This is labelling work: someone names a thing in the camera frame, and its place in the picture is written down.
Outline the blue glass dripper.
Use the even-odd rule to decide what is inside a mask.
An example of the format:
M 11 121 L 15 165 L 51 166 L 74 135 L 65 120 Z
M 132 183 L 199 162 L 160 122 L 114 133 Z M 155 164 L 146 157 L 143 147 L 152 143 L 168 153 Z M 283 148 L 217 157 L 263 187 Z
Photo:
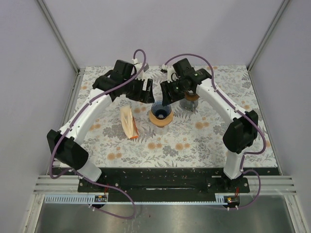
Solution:
M 172 108 L 170 105 L 164 106 L 161 100 L 157 100 L 151 106 L 151 113 L 160 120 L 163 120 L 169 116 L 172 112 Z

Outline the coffee filter paper pack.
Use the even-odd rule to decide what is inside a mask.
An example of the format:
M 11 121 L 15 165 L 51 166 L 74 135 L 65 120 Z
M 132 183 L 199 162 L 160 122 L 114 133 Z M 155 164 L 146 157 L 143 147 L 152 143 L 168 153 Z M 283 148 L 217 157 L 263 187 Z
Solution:
M 136 127 L 135 119 L 132 115 L 132 108 L 130 105 L 124 106 L 120 109 L 120 119 L 123 131 L 128 139 L 138 138 L 138 129 Z

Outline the small glass with coffee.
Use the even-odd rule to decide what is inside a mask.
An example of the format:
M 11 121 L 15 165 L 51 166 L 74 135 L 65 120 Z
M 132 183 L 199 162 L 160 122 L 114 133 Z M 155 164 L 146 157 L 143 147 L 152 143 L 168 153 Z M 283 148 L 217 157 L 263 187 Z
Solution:
M 168 126 L 164 126 L 164 127 L 155 126 L 154 132 L 158 135 L 165 135 L 168 132 L 168 129 L 169 129 Z

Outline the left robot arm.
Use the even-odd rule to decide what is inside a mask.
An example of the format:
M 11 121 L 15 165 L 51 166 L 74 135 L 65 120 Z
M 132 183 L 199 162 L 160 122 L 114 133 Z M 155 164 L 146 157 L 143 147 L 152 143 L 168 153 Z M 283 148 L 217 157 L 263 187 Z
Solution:
M 59 130 L 50 130 L 47 140 L 51 159 L 57 159 L 69 166 L 76 174 L 88 181 L 88 186 L 95 192 L 105 187 L 102 171 L 89 159 L 89 153 L 82 147 L 85 136 L 99 115 L 113 101 L 125 95 L 131 100 L 153 103 L 151 93 L 153 81 L 144 80 L 148 69 L 146 61 L 132 62 L 117 60 L 113 69 L 99 76 L 82 106 Z

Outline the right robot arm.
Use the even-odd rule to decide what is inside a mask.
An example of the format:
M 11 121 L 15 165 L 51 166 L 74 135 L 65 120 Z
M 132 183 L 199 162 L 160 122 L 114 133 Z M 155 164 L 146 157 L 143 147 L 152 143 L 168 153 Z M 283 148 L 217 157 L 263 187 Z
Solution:
M 258 114 L 245 111 L 220 90 L 214 82 L 212 70 L 195 69 L 186 58 L 172 67 L 163 64 L 161 71 L 167 74 L 166 81 L 160 84 L 164 106 L 182 100 L 186 93 L 198 95 L 225 122 L 227 130 L 223 142 L 229 154 L 224 167 L 226 177 L 222 178 L 221 186 L 224 191 L 234 191 L 239 185 L 237 178 L 242 175 L 242 153 L 258 135 Z

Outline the floral table mat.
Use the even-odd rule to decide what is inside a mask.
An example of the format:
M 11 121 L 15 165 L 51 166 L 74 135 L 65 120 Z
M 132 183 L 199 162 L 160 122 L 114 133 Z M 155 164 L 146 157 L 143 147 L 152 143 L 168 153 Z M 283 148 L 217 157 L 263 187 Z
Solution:
M 77 90 L 77 111 L 88 97 L 92 84 L 112 67 L 86 67 Z M 246 155 L 244 167 L 277 167 L 259 105 L 246 66 L 214 66 L 215 82 L 245 110 L 255 110 L 267 148 L 260 155 Z M 139 137 L 130 140 L 124 134 L 120 108 L 131 105 Z M 228 150 L 222 137 L 226 125 L 210 104 L 199 99 L 195 112 L 184 110 L 178 102 L 172 106 L 173 120 L 163 131 L 149 120 L 150 104 L 117 98 L 91 125 L 82 147 L 98 167 L 224 167 Z

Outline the left aluminium frame post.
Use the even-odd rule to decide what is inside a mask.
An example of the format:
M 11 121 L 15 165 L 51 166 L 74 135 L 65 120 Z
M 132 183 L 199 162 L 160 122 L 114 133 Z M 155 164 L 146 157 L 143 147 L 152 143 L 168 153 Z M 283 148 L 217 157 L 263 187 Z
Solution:
M 49 10 L 46 2 L 44 0 L 36 0 L 36 3 L 38 4 L 38 7 L 43 13 L 44 18 L 47 20 L 47 23 L 49 24 L 53 35 L 55 36 L 60 48 L 62 49 L 63 53 L 65 54 L 71 68 L 74 70 L 76 74 L 80 72 L 80 67 L 78 66 L 77 62 L 75 61 L 69 47 L 67 46 L 53 16 L 51 11 Z

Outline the aluminium frame post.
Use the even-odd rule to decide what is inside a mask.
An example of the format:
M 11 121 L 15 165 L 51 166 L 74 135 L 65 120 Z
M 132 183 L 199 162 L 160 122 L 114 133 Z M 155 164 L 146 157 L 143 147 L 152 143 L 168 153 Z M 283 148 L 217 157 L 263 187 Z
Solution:
M 253 54 L 250 62 L 246 66 L 247 71 L 250 72 L 254 65 L 256 64 L 258 58 L 260 57 L 261 53 L 265 49 L 267 43 L 269 42 L 269 39 L 271 38 L 274 30 L 276 29 L 279 21 L 281 20 L 283 14 L 287 10 L 288 6 L 290 5 L 291 0 L 283 0 L 278 7 L 273 19 L 271 20 L 266 32 L 264 33 L 264 36 L 262 37 L 259 45 L 257 46 L 255 53 Z
M 60 48 L 62 49 L 63 53 L 65 54 L 71 68 L 74 70 L 76 74 L 80 72 L 80 67 L 78 66 L 77 62 L 75 61 L 69 47 L 67 46 L 53 16 L 51 11 L 49 10 L 46 2 L 44 0 L 36 0 L 36 3 L 38 4 L 38 7 L 43 13 L 44 18 L 47 20 L 47 23 L 49 24 L 53 35 L 55 36 Z

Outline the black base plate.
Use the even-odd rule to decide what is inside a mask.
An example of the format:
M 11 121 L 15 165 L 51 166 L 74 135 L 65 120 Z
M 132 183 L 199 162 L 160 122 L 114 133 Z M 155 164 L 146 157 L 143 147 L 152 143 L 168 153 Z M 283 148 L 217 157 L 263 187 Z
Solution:
M 221 168 L 104 168 L 99 182 L 120 188 L 134 203 L 215 201 L 216 193 L 249 193 L 245 175 L 230 180 Z

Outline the aluminium front rail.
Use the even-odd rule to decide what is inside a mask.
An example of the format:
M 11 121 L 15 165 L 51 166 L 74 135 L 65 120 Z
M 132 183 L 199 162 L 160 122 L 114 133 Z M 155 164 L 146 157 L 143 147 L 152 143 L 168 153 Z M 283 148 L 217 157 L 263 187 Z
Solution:
M 296 195 L 296 187 L 290 176 L 260 176 L 261 195 Z M 82 186 L 78 176 L 62 176 L 51 179 L 48 175 L 39 176 L 34 187 L 35 193 L 71 194 Z

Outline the right aluminium frame post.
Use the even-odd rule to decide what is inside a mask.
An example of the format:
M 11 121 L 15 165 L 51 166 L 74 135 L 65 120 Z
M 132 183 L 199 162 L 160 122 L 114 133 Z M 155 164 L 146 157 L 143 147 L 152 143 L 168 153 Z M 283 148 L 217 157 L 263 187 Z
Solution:
M 257 46 L 255 53 L 253 54 L 250 62 L 246 66 L 247 71 L 250 72 L 254 65 L 256 64 L 258 58 L 260 57 L 261 53 L 265 49 L 267 43 L 269 42 L 269 39 L 271 38 L 274 30 L 276 29 L 279 21 L 281 20 L 283 14 L 287 10 L 288 6 L 290 5 L 291 0 L 283 0 L 278 7 L 273 19 L 271 20 L 266 32 L 264 33 L 264 36 L 262 37 L 259 45 Z

